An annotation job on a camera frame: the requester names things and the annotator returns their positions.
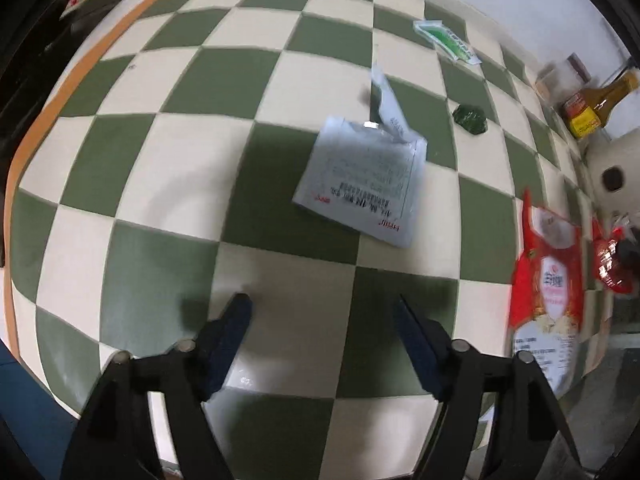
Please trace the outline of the large red white food bag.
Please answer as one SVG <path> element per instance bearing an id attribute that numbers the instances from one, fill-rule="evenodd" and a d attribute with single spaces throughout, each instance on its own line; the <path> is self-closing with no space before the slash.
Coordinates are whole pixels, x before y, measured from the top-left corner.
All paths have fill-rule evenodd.
<path id="1" fill-rule="evenodd" d="M 512 352 L 527 351 L 556 396 L 573 381 L 584 317 L 582 229 L 523 194 L 523 250 L 516 260 L 508 329 Z"/>

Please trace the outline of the white pink electric kettle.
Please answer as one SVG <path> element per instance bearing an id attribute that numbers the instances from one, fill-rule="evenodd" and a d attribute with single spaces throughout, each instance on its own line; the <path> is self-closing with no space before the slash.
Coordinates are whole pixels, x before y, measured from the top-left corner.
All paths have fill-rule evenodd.
<path id="1" fill-rule="evenodd" d="M 635 128 L 609 139 L 604 131 L 591 136 L 587 168 L 598 204 L 608 213 L 627 216 L 639 225 L 640 138 Z"/>

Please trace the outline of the green white sachet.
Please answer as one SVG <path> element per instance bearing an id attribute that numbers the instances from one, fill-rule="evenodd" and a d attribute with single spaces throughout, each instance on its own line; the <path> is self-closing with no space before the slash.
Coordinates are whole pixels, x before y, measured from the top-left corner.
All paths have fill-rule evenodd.
<path id="1" fill-rule="evenodd" d="M 442 21 L 414 21 L 413 30 L 422 38 L 440 47 L 451 61 L 477 66 L 482 60 L 473 49 Z"/>

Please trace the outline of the small green wrapper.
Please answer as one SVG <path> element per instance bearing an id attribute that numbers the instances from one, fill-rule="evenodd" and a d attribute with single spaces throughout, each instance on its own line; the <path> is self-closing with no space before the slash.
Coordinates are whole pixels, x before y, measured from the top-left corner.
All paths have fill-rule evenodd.
<path id="1" fill-rule="evenodd" d="M 460 104 L 452 113 L 452 118 L 458 126 L 473 136 L 479 136 L 487 131 L 486 115 L 478 106 Z"/>

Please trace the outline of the red wrapper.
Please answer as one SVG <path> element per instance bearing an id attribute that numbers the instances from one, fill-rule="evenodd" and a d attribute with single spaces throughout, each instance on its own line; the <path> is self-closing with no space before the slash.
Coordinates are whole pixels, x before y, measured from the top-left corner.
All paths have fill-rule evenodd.
<path id="1" fill-rule="evenodd" d="M 603 223 L 593 216 L 591 220 L 593 241 L 593 275 L 616 295 L 629 296 L 636 288 L 636 278 L 630 266 L 623 263 L 620 244 L 636 244 L 631 222 L 627 216 L 616 219 L 612 230 L 605 233 Z"/>

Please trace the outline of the brown sauce bottle yellow label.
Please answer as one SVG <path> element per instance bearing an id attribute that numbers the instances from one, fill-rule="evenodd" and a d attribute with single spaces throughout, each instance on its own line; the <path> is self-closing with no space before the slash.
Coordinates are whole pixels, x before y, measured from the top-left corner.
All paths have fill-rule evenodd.
<path id="1" fill-rule="evenodd" d="M 582 140 L 604 127 L 613 108 L 638 89 L 638 70 L 631 68 L 606 86 L 574 93 L 563 103 L 561 116 L 572 136 Z"/>

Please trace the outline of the white grey medicine sachet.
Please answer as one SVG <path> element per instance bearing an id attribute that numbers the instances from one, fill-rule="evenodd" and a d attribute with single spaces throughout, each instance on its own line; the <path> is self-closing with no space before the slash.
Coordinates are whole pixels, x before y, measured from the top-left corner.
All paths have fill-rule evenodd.
<path id="1" fill-rule="evenodd" d="M 395 247 L 410 246 L 427 140 L 410 128 L 390 82 L 371 68 L 378 122 L 326 118 L 292 202 Z"/>

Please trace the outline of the green white checkered tablecloth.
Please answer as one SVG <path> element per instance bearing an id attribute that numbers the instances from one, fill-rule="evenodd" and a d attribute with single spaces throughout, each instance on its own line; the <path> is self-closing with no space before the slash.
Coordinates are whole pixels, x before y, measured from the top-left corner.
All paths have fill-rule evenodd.
<path id="1" fill-rule="evenodd" d="M 454 62 L 414 21 L 482 60 Z M 372 117 L 384 70 L 428 143 L 400 249 L 292 198 L 326 118 Z M 580 226 L 593 192 L 532 59 L 456 0 L 156 0 L 50 121 L 17 181 L 11 285 L 23 363 L 77 413 L 117 350 L 152 356 L 236 292 L 255 313 L 206 406 L 240 479 L 412 471 L 435 416 L 392 301 L 483 352 L 506 348 L 529 191 Z M 454 122 L 484 110 L 487 131 Z"/>

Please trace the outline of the small glass spice jar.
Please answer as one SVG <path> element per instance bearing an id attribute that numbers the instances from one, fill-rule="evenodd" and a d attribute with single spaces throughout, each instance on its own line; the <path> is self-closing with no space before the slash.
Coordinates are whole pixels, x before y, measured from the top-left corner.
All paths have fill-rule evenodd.
<path id="1" fill-rule="evenodd" d="M 591 80 L 585 64 L 576 53 L 551 62 L 537 75 L 534 88 L 548 105 L 558 107 Z"/>

